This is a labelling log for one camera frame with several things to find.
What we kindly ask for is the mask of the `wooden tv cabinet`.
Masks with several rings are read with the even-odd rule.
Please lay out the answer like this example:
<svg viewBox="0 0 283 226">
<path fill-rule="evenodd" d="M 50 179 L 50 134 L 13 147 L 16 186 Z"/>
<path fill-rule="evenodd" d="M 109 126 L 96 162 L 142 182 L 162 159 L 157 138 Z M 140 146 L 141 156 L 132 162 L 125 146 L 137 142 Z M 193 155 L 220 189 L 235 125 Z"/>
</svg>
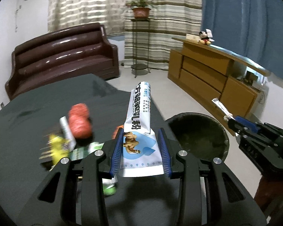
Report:
<svg viewBox="0 0 283 226">
<path fill-rule="evenodd" d="M 182 48 L 170 51 L 168 78 L 210 112 L 221 124 L 223 113 L 212 102 L 221 101 L 233 116 L 252 117 L 262 91 L 243 81 L 247 70 L 261 76 L 269 71 L 230 50 L 179 39 Z"/>
</svg>

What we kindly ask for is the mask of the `yellow crumpled wrapper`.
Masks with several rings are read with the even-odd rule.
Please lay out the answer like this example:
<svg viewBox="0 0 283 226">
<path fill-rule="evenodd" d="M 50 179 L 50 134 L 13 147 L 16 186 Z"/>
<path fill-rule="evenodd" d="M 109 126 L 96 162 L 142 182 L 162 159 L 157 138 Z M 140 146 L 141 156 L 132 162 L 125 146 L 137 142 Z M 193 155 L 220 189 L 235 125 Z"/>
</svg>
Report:
<svg viewBox="0 0 283 226">
<path fill-rule="evenodd" d="M 47 170 L 69 155 L 69 140 L 57 134 L 49 134 L 46 145 L 40 148 L 40 164 Z"/>
</svg>

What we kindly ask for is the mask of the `potted plant terracotta pot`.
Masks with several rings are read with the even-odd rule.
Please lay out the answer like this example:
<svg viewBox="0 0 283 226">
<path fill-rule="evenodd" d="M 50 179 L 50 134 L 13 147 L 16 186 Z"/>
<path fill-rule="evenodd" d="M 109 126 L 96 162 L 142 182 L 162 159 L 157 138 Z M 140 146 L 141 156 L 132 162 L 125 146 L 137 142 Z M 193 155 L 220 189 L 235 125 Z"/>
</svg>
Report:
<svg viewBox="0 0 283 226">
<path fill-rule="evenodd" d="M 133 11 L 135 19 L 148 19 L 153 2 L 148 0 L 134 0 L 126 3 L 126 6 Z"/>
</svg>

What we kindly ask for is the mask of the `dark brown leather sofa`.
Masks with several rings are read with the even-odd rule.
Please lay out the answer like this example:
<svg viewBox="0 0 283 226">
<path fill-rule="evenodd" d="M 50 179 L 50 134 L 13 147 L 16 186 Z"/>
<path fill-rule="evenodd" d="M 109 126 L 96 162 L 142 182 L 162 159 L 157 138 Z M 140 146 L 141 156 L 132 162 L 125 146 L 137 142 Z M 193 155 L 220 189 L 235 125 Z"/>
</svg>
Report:
<svg viewBox="0 0 283 226">
<path fill-rule="evenodd" d="M 30 90 L 76 76 L 104 80 L 119 76 L 118 47 L 96 22 L 33 38 L 12 52 L 11 76 L 5 84 L 10 100 Z"/>
</svg>

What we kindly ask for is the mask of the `green yellow spray can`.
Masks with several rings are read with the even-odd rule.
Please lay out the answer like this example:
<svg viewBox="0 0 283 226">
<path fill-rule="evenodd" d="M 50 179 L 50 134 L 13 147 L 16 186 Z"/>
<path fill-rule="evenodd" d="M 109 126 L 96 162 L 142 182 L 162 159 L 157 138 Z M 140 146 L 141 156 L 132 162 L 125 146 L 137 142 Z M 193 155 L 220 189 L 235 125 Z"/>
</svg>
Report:
<svg viewBox="0 0 283 226">
<path fill-rule="evenodd" d="M 92 142 L 87 146 L 75 148 L 73 151 L 69 153 L 69 157 L 72 161 L 80 160 L 87 157 L 89 154 L 94 153 L 96 150 L 101 150 L 103 146 L 104 143 Z M 116 193 L 116 184 L 118 182 L 116 176 L 111 180 L 102 179 L 102 182 L 103 182 L 103 191 L 105 196 L 111 196 Z"/>
</svg>

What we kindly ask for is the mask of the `blue curtain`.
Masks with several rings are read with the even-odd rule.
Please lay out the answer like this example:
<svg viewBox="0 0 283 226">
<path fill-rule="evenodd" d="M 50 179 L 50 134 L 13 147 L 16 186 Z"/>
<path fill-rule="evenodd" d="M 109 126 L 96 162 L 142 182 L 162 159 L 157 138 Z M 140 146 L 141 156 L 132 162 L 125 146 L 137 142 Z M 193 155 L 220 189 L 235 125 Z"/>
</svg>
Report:
<svg viewBox="0 0 283 226">
<path fill-rule="evenodd" d="M 202 29 L 215 44 L 283 80 L 282 0 L 202 0 Z"/>
</svg>

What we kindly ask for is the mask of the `mickey mouse plush toy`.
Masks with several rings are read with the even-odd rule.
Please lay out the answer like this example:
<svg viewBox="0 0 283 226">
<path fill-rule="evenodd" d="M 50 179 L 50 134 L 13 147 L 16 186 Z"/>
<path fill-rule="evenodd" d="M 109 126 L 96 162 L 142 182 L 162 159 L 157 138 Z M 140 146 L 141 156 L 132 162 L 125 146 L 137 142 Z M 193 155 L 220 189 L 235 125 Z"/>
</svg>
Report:
<svg viewBox="0 0 283 226">
<path fill-rule="evenodd" d="M 202 45 L 211 45 L 213 39 L 212 31 L 210 29 L 205 29 L 204 31 L 199 32 L 199 40 L 198 43 Z"/>
</svg>

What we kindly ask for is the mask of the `small white paper stick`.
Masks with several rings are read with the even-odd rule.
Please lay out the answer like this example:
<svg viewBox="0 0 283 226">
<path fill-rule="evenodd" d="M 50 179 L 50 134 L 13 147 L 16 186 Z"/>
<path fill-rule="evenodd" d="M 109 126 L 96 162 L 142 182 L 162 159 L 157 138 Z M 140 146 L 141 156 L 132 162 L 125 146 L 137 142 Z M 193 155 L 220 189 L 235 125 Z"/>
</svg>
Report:
<svg viewBox="0 0 283 226">
<path fill-rule="evenodd" d="M 232 113 L 229 112 L 229 110 L 224 106 L 224 104 L 221 103 L 221 101 L 219 101 L 218 98 L 212 99 L 212 102 L 217 106 L 217 108 L 219 108 L 221 110 L 221 112 L 224 115 L 223 119 L 225 121 L 229 121 L 230 119 L 234 119 Z"/>
</svg>

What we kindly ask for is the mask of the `dark grey table cloth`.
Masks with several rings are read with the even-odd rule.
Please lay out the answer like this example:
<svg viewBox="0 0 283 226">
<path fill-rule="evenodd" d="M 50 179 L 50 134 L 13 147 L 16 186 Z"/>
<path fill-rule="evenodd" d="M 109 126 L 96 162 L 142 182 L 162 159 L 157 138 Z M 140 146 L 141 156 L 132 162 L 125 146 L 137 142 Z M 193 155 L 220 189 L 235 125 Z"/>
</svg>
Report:
<svg viewBox="0 0 283 226">
<path fill-rule="evenodd" d="M 89 104 L 94 136 L 105 143 L 125 118 L 129 93 L 84 75 L 26 92 L 0 111 L 0 210 L 11 223 L 50 173 L 39 162 L 46 134 L 78 102 Z M 81 183 L 79 176 L 76 217 Z M 120 193 L 104 197 L 108 225 L 176 225 L 179 186 L 163 175 L 121 179 Z"/>
</svg>

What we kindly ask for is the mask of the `black metal plant stand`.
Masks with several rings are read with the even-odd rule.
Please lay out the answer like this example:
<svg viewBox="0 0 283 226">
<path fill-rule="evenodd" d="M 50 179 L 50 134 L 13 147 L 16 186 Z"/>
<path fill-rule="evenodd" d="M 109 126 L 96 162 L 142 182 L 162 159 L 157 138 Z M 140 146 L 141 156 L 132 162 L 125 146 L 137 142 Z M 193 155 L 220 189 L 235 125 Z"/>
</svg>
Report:
<svg viewBox="0 0 283 226">
<path fill-rule="evenodd" d="M 131 20 L 132 25 L 132 52 L 133 52 L 133 64 L 131 70 L 134 73 L 134 77 L 140 71 L 150 73 L 149 68 L 149 55 L 150 55 L 150 25 L 151 21 L 149 18 L 135 18 Z M 147 33 L 147 44 L 142 45 L 139 41 L 139 34 Z"/>
</svg>

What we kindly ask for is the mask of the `striped beige curtain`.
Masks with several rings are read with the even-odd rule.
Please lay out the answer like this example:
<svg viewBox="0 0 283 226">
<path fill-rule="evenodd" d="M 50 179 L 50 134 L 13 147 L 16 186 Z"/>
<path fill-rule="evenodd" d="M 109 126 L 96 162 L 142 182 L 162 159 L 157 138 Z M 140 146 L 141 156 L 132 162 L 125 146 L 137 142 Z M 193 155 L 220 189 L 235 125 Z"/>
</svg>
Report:
<svg viewBox="0 0 283 226">
<path fill-rule="evenodd" d="M 125 42 L 124 64 L 133 64 L 133 11 L 126 3 L 134 0 L 49 0 L 48 31 L 98 22 L 110 36 L 122 35 Z M 149 67 L 167 70 L 170 51 L 179 49 L 173 37 L 184 38 L 197 34 L 202 22 L 202 0 L 148 0 L 150 10 Z M 147 44 L 147 33 L 139 34 L 142 45 Z"/>
</svg>

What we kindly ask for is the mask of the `small box on cabinet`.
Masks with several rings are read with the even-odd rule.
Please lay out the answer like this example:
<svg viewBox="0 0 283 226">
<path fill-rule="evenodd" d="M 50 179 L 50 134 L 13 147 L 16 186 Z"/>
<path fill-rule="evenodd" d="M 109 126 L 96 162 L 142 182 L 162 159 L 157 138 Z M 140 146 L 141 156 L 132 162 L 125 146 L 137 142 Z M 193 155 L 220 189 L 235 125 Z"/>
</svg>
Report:
<svg viewBox="0 0 283 226">
<path fill-rule="evenodd" d="M 189 40 L 189 41 L 192 41 L 194 43 L 198 43 L 199 40 L 200 40 L 200 37 L 198 35 L 186 34 L 185 39 Z"/>
</svg>

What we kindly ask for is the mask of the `white green wrapper tube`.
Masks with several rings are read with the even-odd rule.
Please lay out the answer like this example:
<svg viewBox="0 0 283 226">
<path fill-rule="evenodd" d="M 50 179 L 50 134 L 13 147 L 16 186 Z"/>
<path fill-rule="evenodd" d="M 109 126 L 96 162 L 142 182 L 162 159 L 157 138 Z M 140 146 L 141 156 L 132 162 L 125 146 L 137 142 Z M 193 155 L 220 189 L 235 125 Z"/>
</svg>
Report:
<svg viewBox="0 0 283 226">
<path fill-rule="evenodd" d="M 75 149 L 76 146 L 76 140 L 70 130 L 70 126 L 68 124 L 66 116 L 63 116 L 59 120 L 60 126 L 62 128 L 62 132 L 64 134 L 64 137 L 69 141 L 68 143 L 68 149 L 70 152 L 72 152 Z"/>
</svg>

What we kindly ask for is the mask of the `white milk powder sachet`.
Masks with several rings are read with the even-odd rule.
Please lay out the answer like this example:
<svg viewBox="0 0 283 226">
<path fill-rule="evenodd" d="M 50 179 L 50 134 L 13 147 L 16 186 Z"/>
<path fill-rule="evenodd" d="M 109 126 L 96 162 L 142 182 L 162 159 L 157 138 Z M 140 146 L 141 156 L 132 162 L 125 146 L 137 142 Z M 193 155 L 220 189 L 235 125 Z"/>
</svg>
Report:
<svg viewBox="0 0 283 226">
<path fill-rule="evenodd" d="M 164 173 L 162 157 L 151 129 L 151 86 L 138 83 L 131 90 L 127 116 L 124 123 L 123 177 L 158 176 Z"/>
</svg>

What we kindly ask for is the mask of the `black round trash bin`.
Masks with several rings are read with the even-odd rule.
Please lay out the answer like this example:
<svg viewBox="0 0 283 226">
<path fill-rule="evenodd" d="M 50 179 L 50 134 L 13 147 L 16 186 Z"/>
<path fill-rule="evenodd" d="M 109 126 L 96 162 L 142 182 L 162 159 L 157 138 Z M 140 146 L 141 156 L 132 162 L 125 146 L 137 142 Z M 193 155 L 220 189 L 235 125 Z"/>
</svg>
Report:
<svg viewBox="0 0 283 226">
<path fill-rule="evenodd" d="M 229 138 L 225 128 L 214 118 L 194 112 L 174 115 L 166 120 L 182 149 L 196 158 L 212 161 L 226 159 Z"/>
</svg>

